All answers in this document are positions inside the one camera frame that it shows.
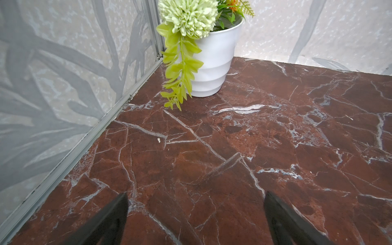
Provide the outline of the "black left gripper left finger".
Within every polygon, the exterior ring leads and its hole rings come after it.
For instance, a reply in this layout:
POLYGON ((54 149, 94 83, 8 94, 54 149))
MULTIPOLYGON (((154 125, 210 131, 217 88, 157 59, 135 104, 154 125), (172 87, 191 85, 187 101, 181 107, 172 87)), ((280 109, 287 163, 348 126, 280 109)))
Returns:
POLYGON ((64 245, 119 245, 128 214, 128 198, 119 194, 68 237, 64 245))

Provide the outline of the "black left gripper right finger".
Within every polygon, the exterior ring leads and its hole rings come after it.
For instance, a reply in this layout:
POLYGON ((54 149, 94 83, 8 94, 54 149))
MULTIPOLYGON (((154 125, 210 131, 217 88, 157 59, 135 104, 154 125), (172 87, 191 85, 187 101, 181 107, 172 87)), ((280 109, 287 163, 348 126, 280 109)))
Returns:
POLYGON ((273 192, 265 194, 263 204, 275 245, 332 245, 311 223, 300 217, 273 192))

